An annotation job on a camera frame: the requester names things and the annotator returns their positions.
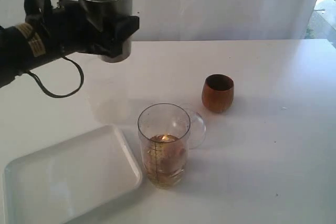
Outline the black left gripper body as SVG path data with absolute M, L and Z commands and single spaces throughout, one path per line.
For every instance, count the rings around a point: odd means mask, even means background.
M 46 52 L 66 56 L 73 52 L 104 55 L 109 57 L 109 48 L 104 48 L 104 38 L 87 20 L 87 15 L 78 1 L 58 0 L 53 7 L 45 0 L 45 9 L 38 8 L 36 0 L 24 0 L 25 22 L 32 26 L 28 38 L 35 35 L 45 40 Z

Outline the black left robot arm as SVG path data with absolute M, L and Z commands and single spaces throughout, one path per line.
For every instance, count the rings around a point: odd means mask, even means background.
M 75 52 L 120 62 L 126 52 L 123 44 L 140 27 L 138 16 L 112 15 L 112 20 L 106 20 L 103 30 L 98 31 L 78 1 L 59 0 L 56 8 L 50 0 L 45 4 L 46 13 L 42 14 L 35 0 L 24 0 L 25 22 L 1 28 L 1 87 L 28 74 L 44 93 L 55 97 L 33 69 L 60 58 L 67 60 Z

